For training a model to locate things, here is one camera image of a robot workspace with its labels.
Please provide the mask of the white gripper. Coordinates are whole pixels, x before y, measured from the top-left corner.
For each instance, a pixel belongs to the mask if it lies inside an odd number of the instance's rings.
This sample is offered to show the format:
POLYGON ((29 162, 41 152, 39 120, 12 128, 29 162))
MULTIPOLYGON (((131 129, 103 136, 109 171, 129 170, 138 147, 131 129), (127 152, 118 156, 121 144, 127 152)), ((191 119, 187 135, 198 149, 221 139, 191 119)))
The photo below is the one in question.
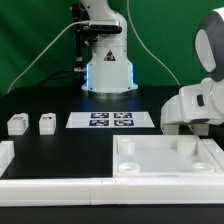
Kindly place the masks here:
POLYGON ((200 84, 184 86, 161 109, 161 124, 224 123, 224 80, 205 78, 200 84))

